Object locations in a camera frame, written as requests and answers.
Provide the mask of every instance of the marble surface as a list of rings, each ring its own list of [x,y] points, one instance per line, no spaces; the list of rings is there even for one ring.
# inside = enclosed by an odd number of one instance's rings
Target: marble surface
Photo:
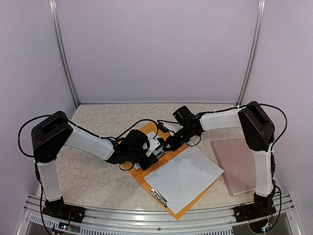
[[[102,136],[118,136],[142,118],[174,120],[172,113],[183,104],[81,105],[72,120]],[[193,113],[229,105],[187,104]],[[217,163],[212,140],[243,138],[240,129],[207,131],[198,148]],[[63,147],[57,159],[60,189],[65,202],[120,210],[162,211],[163,208],[118,165],[108,164],[80,150]],[[253,192],[229,196],[221,176],[193,209],[215,208],[253,201]]]

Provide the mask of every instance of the clipboard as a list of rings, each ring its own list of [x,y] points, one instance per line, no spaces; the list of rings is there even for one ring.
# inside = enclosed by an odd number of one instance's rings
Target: clipboard
[[[142,131],[143,133],[145,133],[147,135],[150,132],[156,133],[157,128],[156,128],[155,124],[151,122],[151,123],[145,125],[144,127],[140,128],[140,131]],[[170,136],[170,134],[169,133],[163,133],[159,130],[158,136],[160,138],[166,139],[168,136]],[[130,175],[147,191],[147,193],[152,198],[154,198],[155,201],[157,201],[166,211],[168,211],[169,214],[173,218],[175,218],[176,220],[181,219],[203,197],[203,195],[205,195],[205,193],[208,192],[208,190],[212,187],[212,185],[214,183],[212,183],[206,190],[204,190],[198,197],[196,197],[191,203],[189,203],[180,212],[174,214],[168,207],[164,207],[164,205],[150,193],[150,190],[152,189],[152,187],[147,183],[147,181],[144,179],[144,177],[147,176],[148,174],[150,174],[151,172],[155,171],[159,167],[163,166],[164,164],[168,163],[170,160],[172,160],[178,154],[180,154],[181,152],[186,150],[188,147],[189,147],[188,145],[184,144],[175,152],[170,151],[170,152],[164,154],[159,159],[159,161],[157,163],[153,164],[149,169],[147,169],[145,171],[142,170],[141,168],[139,168],[139,169],[133,168],[133,169],[128,171],[130,173]],[[131,163],[124,163],[123,166],[125,169],[128,169],[132,166],[132,164]]]

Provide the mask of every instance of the pink book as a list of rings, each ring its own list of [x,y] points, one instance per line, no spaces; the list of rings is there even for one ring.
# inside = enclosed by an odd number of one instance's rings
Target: pink book
[[[238,195],[255,189],[255,164],[245,139],[215,140],[211,142],[229,195]]]

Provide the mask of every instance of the metal frame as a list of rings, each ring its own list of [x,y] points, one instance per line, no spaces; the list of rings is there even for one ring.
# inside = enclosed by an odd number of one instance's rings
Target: metal frame
[[[279,210],[279,194],[273,199],[276,210]],[[19,221],[17,234],[24,235],[29,222],[40,224],[40,198],[29,195],[22,216]],[[123,211],[113,209],[102,209],[85,207],[86,213],[82,224],[71,223],[79,233],[74,234],[172,234],[200,235],[212,231],[231,230],[236,225],[247,224],[248,222],[237,223],[234,215],[234,206],[190,210],[181,220],[176,221],[166,211]],[[297,214],[289,194],[282,196],[282,213],[286,213],[293,235],[301,235],[301,228]],[[52,226],[59,223],[55,218],[44,215],[46,225]]]
[[[71,97],[73,99],[73,102],[75,104],[75,108],[77,108],[80,105],[79,98],[74,86],[74,82],[72,79],[72,76],[69,71],[69,66],[67,62],[67,56],[65,53],[63,41],[62,41],[62,34],[61,34],[61,28],[60,28],[60,21],[59,21],[59,15],[58,15],[58,7],[56,0],[49,0],[49,6],[50,6],[50,12],[52,17],[52,24],[54,28],[55,38],[57,41],[57,46],[65,74],[65,78],[67,81],[68,88],[70,90]]]
[[[252,40],[252,45],[251,45],[251,49],[250,49],[248,65],[246,67],[244,81],[243,81],[243,84],[241,86],[240,94],[239,94],[239,97],[237,100],[237,104],[239,104],[239,105],[242,105],[242,102],[244,100],[246,90],[248,88],[249,80],[251,77],[253,64],[255,61],[255,57],[256,57],[256,53],[257,53],[257,49],[258,49],[258,44],[259,44],[259,39],[260,39],[260,35],[261,35],[263,18],[264,18],[265,1],[266,0],[259,0],[259,8],[258,8],[257,19],[256,19],[256,23],[255,23],[255,29],[254,29],[253,40]]]

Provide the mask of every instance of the robotic arm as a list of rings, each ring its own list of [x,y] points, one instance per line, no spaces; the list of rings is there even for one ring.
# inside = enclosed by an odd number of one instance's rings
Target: robotic arm
[[[111,164],[139,163],[148,169],[167,151],[176,151],[193,136],[204,131],[221,128],[242,128],[246,143],[252,150],[256,166],[256,191],[254,203],[235,207],[238,222],[276,213],[273,206],[275,188],[273,174],[274,157],[271,147],[274,142],[274,125],[257,102],[245,108],[207,112],[194,115],[186,106],[173,113],[182,126],[174,132],[170,126],[159,122],[158,129],[170,132],[166,140],[157,135],[148,137],[139,130],[131,130],[125,138],[113,140],[102,138],[73,124],[62,111],[56,112],[36,125],[32,132],[35,168],[38,180],[45,190],[44,214],[70,221],[82,222],[85,209],[67,205],[61,196],[55,160],[63,145],[91,153]]]

